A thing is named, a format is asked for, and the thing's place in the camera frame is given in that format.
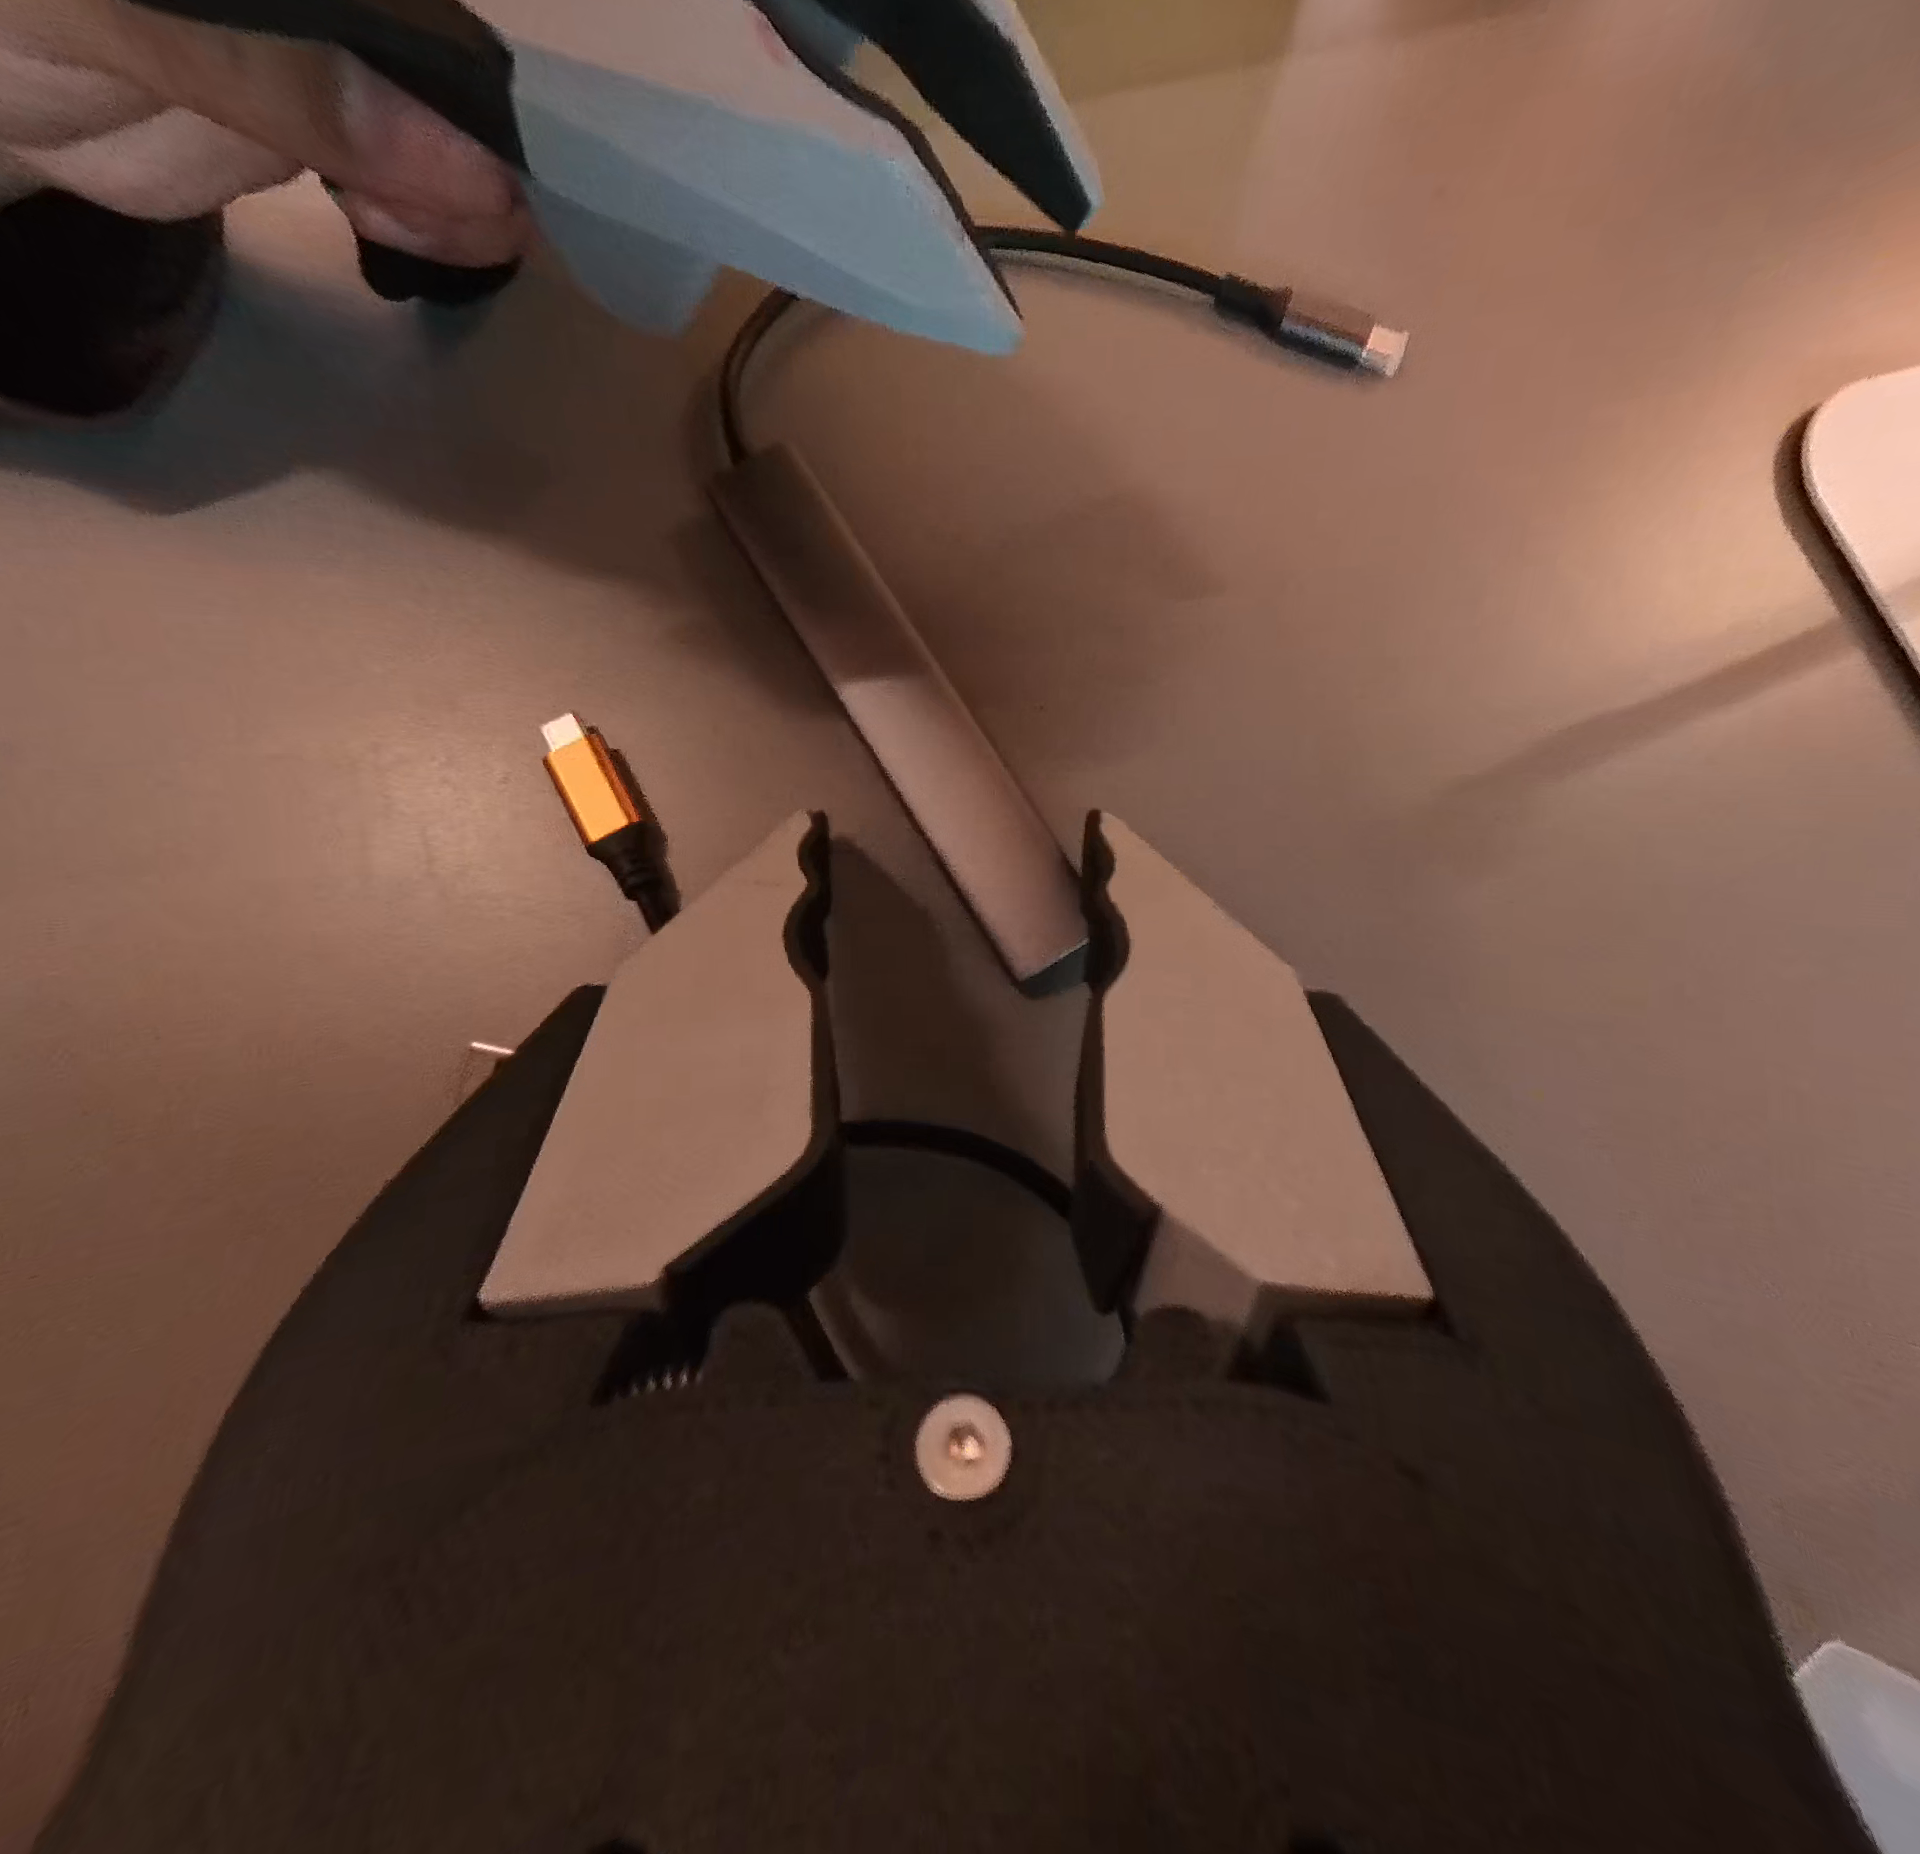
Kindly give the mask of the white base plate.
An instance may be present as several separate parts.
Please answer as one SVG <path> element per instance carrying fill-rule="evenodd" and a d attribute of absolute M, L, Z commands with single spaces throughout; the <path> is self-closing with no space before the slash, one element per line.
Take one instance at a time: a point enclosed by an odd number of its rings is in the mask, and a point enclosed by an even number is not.
<path fill-rule="evenodd" d="M 1800 477 L 1871 640 L 1919 695 L 1919 367 L 1840 387 L 1807 417 Z"/>

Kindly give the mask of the person's left hand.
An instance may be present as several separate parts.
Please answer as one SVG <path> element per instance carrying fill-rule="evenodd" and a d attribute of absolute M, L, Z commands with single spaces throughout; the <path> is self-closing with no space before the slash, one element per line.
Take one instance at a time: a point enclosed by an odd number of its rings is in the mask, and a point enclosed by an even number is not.
<path fill-rule="evenodd" d="M 501 267 L 535 240 L 509 164 L 350 54 L 131 0 L 3 0 L 3 204 L 66 193 L 189 220 L 312 175 L 407 255 Z"/>

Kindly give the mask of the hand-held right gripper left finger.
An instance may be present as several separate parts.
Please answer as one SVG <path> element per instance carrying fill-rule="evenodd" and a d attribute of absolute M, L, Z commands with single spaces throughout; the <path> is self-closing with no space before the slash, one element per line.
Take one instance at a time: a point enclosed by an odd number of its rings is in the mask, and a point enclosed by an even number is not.
<path fill-rule="evenodd" d="M 804 811 L 612 978 L 481 1284 L 490 1315 L 664 1314 L 825 1160 L 832 837 Z"/>

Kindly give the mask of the white plastic object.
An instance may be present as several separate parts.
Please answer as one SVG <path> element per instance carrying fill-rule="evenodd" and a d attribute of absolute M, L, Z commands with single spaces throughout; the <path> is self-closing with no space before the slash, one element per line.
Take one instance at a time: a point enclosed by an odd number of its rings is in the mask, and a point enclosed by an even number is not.
<path fill-rule="evenodd" d="M 1919 1679 L 1831 1640 L 1794 1672 L 1824 1752 L 1883 1851 L 1919 1851 Z"/>

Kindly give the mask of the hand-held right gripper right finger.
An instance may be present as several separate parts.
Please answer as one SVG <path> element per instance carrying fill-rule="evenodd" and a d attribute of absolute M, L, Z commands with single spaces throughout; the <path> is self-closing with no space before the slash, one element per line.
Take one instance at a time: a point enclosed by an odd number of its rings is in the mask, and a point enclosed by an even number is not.
<path fill-rule="evenodd" d="M 1081 891 L 1072 1245 L 1096 1307 L 1228 1338 L 1427 1317 L 1429 1270 L 1296 972 L 1110 811 Z"/>

